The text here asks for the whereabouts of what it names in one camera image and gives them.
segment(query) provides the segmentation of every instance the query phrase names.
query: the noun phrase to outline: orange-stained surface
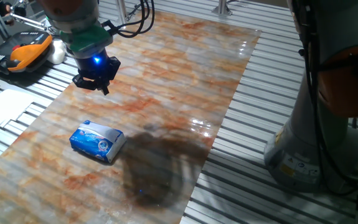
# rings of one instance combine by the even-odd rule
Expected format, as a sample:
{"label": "orange-stained surface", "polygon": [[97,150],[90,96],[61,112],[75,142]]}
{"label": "orange-stained surface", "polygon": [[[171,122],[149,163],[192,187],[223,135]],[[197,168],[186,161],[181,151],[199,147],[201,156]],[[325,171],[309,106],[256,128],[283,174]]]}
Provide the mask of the orange-stained surface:
{"label": "orange-stained surface", "polygon": [[[0,157],[0,223],[179,223],[260,32],[156,18],[107,47],[109,95],[71,84]],[[87,119],[127,137],[112,164],[70,147]]]}

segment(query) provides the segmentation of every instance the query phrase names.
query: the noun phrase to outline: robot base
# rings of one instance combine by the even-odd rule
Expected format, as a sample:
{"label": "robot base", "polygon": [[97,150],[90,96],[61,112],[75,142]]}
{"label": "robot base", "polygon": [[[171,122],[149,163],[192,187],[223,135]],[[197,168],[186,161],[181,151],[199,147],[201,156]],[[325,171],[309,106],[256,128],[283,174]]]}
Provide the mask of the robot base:
{"label": "robot base", "polygon": [[[358,150],[355,149],[358,149],[358,130],[349,128],[344,142],[330,152],[345,174],[353,172],[358,164]],[[265,164],[273,178],[285,187],[299,192],[324,190],[320,187],[321,171],[317,147],[297,138],[288,123],[268,141],[265,147]],[[325,159],[323,167],[330,189],[345,191],[344,181],[330,168]]]}
{"label": "robot base", "polygon": [[[343,174],[353,174],[358,166],[358,130],[348,127],[347,119],[335,117],[324,105],[319,105],[319,116],[329,154]],[[314,117],[305,78],[290,119],[268,141],[264,157],[266,168],[281,185],[300,192],[324,190],[321,187]],[[323,153],[322,166],[326,184],[331,190],[347,190]]]}

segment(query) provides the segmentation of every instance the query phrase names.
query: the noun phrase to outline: cable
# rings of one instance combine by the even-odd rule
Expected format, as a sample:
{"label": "cable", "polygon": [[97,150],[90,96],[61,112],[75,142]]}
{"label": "cable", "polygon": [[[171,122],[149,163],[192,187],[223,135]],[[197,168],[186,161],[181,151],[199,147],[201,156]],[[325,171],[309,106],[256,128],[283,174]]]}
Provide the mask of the cable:
{"label": "cable", "polygon": [[118,30],[118,34],[120,36],[125,37],[125,38],[133,38],[133,37],[136,37],[141,32],[141,29],[143,28],[144,21],[145,21],[144,18],[145,18],[145,15],[146,15],[146,11],[145,11],[145,8],[144,8],[144,0],[140,0],[140,4],[141,4],[141,20],[140,20],[140,26],[138,27],[137,31],[134,32],[131,35],[126,35],[126,34],[122,34],[122,32],[120,32]]}
{"label": "cable", "polygon": [[145,21],[146,19],[148,19],[148,17],[149,17],[149,5],[148,5],[148,1],[147,1],[147,0],[145,0],[145,2],[146,2],[146,5],[147,5],[147,16],[146,16],[145,18],[141,18],[141,20],[136,21],[136,22],[129,22],[129,23],[126,23],[126,24],[119,25],[119,26],[117,26],[116,28],[117,28],[117,29],[120,29],[120,28],[125,27],[125,26],[136,25],[136,24],[139,24],[141,21]]}
{"label": "cable", "polygon": [[[139,32],[139,34],[144,34],[144,33],[148,32],[149,30],[151,30],[151,28],[154,25],[154,20],[155,20],[154,0],[151,0],[151,9],[153,10],[153,15],[151,17],[151,23],[150,23],[149,27],[146,30],[143,30],[143,31]],[[125,32],[125,33],[129,33],[129,34],[134,34],[133,31],[128,31],[128,30],[119,30],[119,32]]]}

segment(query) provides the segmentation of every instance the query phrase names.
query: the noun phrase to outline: metal slat floor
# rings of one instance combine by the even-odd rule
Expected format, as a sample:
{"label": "metal slat floor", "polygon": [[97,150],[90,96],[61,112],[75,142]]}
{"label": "metal slat floor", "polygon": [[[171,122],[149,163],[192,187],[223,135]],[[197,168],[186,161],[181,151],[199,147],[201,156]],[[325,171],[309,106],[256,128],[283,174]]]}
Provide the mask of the metal slat floor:
{"label": "metal slat floor", "polygon": [[[114,0],[100,0],[100,19],[116,21]],[[132,9],[135,0],[126,1]],[[288,9],[234,2],[219,17],[211,0],[156,0],[156,9],[262,30],[225,115],[181,223],[354,223],[352,197],[292,192],[265,169],[263,148],[289,118],[303,74],[301,42]],[[46,63],[32,85],[0,79],[0,92],[16,89],[35,97],[17,120],[0,128],[0,155],[71,82],[75,61]]]}

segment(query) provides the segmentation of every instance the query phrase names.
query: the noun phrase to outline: sticker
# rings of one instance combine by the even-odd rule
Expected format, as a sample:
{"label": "sticker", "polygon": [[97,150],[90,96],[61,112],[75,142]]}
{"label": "sticker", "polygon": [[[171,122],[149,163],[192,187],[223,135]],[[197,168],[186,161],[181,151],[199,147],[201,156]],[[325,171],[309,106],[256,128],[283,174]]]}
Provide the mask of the sticker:
{"label": "sticker", "polygon": [[285,165],[287,165],[288,167],[290,167],[291,169],[295,169],[295,166],[298,164],[298,160],[293,157],[293,156],[290,156],[290,155],[285,155],[285,158],[284,158],[284,161],[283,163]]}
{"label": "sticker", "polygon": [[280,167],[280,170],[284,172],[284,174],[290,175],[291,177],[293,176],[293,174],[295,173],[294,169],[291,169],[290,167],[288,167],[285,164],[282,164]]}
{"label": "sticker", "polygon": [[280,170],[296,180],[315,184],[319,178],[319,166],[301,161],[298,158],[286,154],[281,162]]}

